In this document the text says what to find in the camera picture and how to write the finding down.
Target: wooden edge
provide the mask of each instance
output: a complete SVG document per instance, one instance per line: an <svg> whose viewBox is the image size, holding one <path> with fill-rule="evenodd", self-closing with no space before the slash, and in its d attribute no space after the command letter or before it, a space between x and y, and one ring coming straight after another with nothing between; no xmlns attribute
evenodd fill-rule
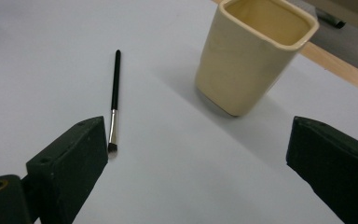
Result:
<svg viewBox="0 0 358 224"><path fill-rule="evenodd" d="M310 42L304 46L301 50L301 54L358 88L358 68L353 65L342 61L337 56Z"/></svg>

